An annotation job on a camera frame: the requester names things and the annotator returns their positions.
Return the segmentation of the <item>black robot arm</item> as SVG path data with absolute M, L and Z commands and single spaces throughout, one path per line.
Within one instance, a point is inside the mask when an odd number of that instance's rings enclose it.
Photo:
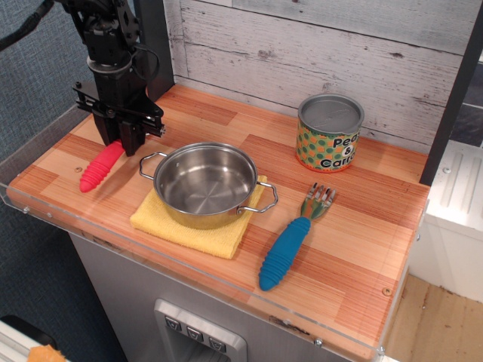
M 87 65 L 94 81 L 76 82 L 80 109 L 90 112 L 105 145 L 119 141 L 132 156 L 148 133 L 165 132 L 162 109 L 151 101 L 146 87 L 160 64 L 158 55 L 139 43 L 140 21 L 126 1 L 63 1 L 88 50 Z

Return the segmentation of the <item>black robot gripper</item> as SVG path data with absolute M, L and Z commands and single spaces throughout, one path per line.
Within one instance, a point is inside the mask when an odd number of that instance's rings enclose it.
M 94 115 L 94 123 L 105 146 L 121 139 L 128 157 L 145 143 L 146 133 L 162 136 L 163 111 L 148 98 L 146 79 L 137 73 L 130 57 L 115 65 L 87 58 L 93 82 L 76 82 L 80 109 Z

